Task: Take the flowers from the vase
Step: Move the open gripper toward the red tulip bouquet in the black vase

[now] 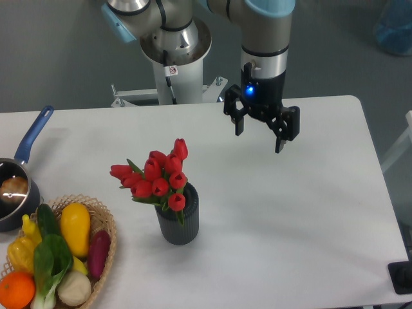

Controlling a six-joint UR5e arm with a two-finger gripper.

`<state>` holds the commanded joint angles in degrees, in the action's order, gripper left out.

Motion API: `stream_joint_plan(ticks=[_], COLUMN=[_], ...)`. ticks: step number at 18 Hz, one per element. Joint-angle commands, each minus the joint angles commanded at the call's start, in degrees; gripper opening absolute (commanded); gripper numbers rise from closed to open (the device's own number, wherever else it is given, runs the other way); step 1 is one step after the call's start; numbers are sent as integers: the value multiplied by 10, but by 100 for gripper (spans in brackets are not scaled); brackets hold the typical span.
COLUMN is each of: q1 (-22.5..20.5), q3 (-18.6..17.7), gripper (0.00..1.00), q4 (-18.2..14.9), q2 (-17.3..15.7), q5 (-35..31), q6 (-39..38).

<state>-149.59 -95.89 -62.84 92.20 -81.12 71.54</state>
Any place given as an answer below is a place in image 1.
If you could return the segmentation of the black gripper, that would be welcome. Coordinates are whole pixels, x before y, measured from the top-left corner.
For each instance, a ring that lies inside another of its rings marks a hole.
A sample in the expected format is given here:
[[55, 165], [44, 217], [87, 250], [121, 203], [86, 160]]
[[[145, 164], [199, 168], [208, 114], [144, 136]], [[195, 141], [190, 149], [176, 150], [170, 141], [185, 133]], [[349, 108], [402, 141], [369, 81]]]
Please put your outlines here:
[[[241, 70], [241, 88], [232, 85], [224, 98], [223, 112], [235, 125], [235, 135], [244, 130], [244, 116], [267, 121], [276, 135], [275, 153], [280, 153], [287, 141], [292, 141], [300, 132], [300, 109], [282, 104], [286, 72], [269, 79], [252, 77], [251, 70]], [[242, 108], [237, 107], [240, 99]]]

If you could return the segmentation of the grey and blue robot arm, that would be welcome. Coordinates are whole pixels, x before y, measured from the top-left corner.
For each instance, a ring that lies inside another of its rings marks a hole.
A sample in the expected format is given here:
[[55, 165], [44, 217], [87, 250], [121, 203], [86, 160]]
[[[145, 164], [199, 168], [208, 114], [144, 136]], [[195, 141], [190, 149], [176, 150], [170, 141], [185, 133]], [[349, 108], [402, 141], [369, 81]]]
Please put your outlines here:
[[[276, 152], [300, 130], [300, 110], [282, 103], [293, 1], [204, 1], [204, 7], [241, 30], [240, 83], [224, 97], [223, 111], [243, 132], [248, 115], [276, 135]], [[207, 25], [192, 1], [105, 1], [102, 14], [124, 42], [139, 41], [152, 62], [161, 105], [205, 100], [203, 59], [211, 48]]]

